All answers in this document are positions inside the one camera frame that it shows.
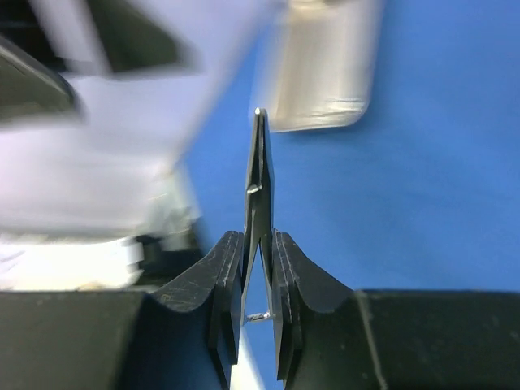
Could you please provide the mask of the stainless steel instrument tray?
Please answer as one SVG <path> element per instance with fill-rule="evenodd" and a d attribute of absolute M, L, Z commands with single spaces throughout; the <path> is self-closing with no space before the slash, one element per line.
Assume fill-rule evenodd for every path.
<path fill-rule="evenodd" d="M 385 3 L 278 1 L 259 46 L 252 107 L 271 131 L 357 122 L 371 99 Z"/>

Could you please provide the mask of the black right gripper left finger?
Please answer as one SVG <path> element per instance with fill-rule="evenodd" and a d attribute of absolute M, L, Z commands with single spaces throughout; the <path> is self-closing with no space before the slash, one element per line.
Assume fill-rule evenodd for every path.
<path fill-rule="evenodd" d="M 4 389 L 227 389 L 239 351 L 244 237 L 152 293 L 5 292 Z"/>

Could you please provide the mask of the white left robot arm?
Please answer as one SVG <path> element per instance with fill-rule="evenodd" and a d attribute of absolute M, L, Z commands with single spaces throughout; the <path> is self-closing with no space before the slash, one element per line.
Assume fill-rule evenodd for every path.
<path fill-rule="evenodd" d="M 183 159 L 272 1 L 1 4 L 1 287 L 118 288 L 200 252 Z"/>

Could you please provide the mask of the blue surgical drape cloth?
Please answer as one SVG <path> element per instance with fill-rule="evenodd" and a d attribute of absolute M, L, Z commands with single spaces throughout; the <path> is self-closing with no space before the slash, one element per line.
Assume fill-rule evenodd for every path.
<path fill-rule="evenodd" d="M 384 3 L 364 115 L 269 136 L 273 235 L 353 290 L 519 295 L 519 4 Z M 267 307 L 258 266 L 245 313 Z M 240 335 L 285 389 L 274 313 Z"/>

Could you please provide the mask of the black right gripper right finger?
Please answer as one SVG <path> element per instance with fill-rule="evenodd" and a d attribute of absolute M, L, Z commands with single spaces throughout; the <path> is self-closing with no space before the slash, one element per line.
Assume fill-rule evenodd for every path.
<path fill-rule="evenodd" d="M 273 235 L 277 377 L 287 389 L 516 389 L 515 292 L 353 290 Z"/>

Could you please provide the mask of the steel surgical forceps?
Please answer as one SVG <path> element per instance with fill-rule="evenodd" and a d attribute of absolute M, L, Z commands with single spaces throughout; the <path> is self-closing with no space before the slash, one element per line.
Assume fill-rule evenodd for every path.
<path fill-rule="evenodd" d="M 267 110 L 257 108 L 253 113 L 252 145 L 245 182 L 245 230 L 241 268 L 240 323 L 242 325 L 247 322 L 268 319 L 272 312 L 273 182 Z M 247 315 L 245 313 L 246 298 L 256 253 L 261 254 L 268 310 L 265 314 Z"/>

